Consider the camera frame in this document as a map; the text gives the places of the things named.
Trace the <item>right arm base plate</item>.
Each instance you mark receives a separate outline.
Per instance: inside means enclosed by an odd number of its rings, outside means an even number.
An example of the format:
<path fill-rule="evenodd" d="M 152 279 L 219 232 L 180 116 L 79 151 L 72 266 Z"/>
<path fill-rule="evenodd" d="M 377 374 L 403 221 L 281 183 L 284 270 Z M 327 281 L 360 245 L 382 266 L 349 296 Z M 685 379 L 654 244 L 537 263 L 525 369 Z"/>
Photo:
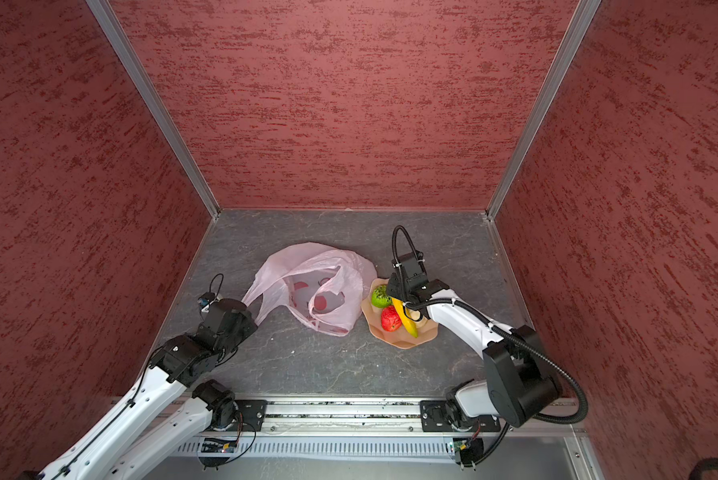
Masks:
<path fill-rule="evenodd" d="M 419 409 L 424 432 L 492 433 L 501 429 L 491 416 L 468 417 L 452 400 L 422 400 Z"/>

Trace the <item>green fake fruit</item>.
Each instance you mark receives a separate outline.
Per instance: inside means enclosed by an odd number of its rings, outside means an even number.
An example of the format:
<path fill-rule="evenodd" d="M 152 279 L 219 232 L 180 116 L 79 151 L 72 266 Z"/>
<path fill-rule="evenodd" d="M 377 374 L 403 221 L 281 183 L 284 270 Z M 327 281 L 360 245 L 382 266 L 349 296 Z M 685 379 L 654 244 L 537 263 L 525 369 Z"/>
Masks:
<path fill-rule="evenodd" d="M 371 305 L 378 309 L 385 309 L 393 304 L 392 298 L 387 293 L 387 285 L 381 284 L 375 287 L 370 296 Z"/>

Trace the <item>yellow fake banana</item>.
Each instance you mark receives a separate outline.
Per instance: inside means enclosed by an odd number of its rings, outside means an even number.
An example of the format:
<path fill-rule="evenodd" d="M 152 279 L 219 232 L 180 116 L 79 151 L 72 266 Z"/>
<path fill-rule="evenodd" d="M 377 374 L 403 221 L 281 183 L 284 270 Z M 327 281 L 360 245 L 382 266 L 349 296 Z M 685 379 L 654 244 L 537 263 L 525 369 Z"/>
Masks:
<path fill-rule="evenodd" d="M 396 298 L 391 298 L 391 300 L 392 305 L 407 333 L 413 338 L 417 338 L 419 336 L 419 333 L 417 330 L 416 323 L 413 319 L 409 317 L 408 312 L 402 301 Z"/>

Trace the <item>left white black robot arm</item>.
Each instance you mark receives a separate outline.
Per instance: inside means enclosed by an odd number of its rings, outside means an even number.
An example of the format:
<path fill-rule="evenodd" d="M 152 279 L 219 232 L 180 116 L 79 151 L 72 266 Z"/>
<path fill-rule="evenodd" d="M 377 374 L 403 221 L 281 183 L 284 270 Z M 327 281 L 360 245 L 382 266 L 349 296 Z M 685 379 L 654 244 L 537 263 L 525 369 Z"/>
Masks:
<path fill-rule="evenodd" d="M 243 430 L 234 393 L 207 374 L 257 329 L 239 300 L 203 296 L 197 330 L 158 347 L 129 392 L 80 440 L 22 479 L 141 479 L 206 429 Z"/>

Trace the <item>pink scalloped bowl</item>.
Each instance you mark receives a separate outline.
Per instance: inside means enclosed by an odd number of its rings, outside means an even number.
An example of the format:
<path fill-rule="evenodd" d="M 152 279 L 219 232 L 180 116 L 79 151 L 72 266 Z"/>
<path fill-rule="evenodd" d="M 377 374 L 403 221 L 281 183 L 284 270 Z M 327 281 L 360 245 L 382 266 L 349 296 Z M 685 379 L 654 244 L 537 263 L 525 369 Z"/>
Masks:
<path fill-rule="evenodd" d="M 371 294 L 361 302 L 361 309 L 367 322 L 369 332 L 378 340 L 401 350 L 408 350 L 434 340 L 439 333 L 439 326 L 428 318 L 417 324 L 418 336 L 412 336 L 403 325 L 395 331 L 387 331 L 382 327 L 382 310 L 372 305 Z"/>

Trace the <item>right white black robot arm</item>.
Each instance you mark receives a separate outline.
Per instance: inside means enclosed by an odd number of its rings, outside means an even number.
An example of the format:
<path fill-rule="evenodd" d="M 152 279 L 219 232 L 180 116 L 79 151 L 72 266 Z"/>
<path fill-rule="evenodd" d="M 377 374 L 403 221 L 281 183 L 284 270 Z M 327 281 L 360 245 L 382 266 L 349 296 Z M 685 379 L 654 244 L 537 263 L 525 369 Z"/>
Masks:
<path fill-rule="evenodd" d="M 409 312 L 442 326 L 480 357 L 484 379 L 468 381 L 448 394 L 453 415 L 500 418 L 520 427 L 561 395 L 553 369 L 537 355 L 507 339 L 512 335 L 540 350 L 536 332 L 512 328 L 466 304 L 445 283 L 427 277 L 420 252 L 393 256 L 388 294 Z"/>

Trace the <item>pink plastic bag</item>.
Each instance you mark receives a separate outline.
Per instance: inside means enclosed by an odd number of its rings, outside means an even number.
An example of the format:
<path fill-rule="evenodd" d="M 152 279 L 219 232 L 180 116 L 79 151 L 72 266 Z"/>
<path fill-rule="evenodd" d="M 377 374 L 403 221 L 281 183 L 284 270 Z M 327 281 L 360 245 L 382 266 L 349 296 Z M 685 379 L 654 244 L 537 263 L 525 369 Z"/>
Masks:
<path fill-rule="evenodd" d="M 344 337 L 362 315 L 361 303 L 377 278 L 372 261 L 319 243 L 302 243 L 270 255 L 242 302 L 262 303 L 255 323 L 285 307 L 304 326 Z"/>

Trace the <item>red fake strawberry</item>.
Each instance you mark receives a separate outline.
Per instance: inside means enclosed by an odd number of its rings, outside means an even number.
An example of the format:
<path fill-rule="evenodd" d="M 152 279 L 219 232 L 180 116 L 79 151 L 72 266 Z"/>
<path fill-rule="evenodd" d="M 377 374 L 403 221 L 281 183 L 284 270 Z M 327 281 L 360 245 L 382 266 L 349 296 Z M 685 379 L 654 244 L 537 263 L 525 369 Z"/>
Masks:
<path fill-rule="evenodd" d="M 387 306 L 381 312 L 381 328 L 386 332 L 395 332 L 402 327 L 402 321 L 394 306 Z"/>

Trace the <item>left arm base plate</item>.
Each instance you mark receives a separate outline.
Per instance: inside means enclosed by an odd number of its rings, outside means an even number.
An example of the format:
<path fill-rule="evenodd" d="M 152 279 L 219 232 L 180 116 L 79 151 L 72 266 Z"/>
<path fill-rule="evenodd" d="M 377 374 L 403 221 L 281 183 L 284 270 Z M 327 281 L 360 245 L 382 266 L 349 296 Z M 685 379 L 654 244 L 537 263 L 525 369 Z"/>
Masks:
<path fill-rule="evenodd" d="M 217 431 L 238 431 L 248 427 L 255 432 L 262 430 L 268 402 L 266 400 L 237 399 L 226 401 L 216 412 L 214 428 Z"/>

